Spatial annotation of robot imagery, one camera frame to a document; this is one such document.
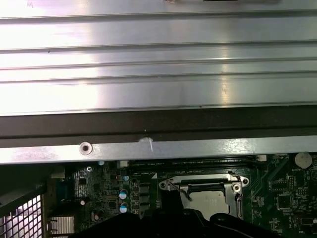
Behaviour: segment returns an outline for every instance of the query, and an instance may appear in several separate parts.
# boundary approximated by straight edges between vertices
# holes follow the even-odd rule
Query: integrated circuit
[[[281,194],[277,197],[277,208],[279,210],[290,209],[291,205],[291,196],[289,194]]]

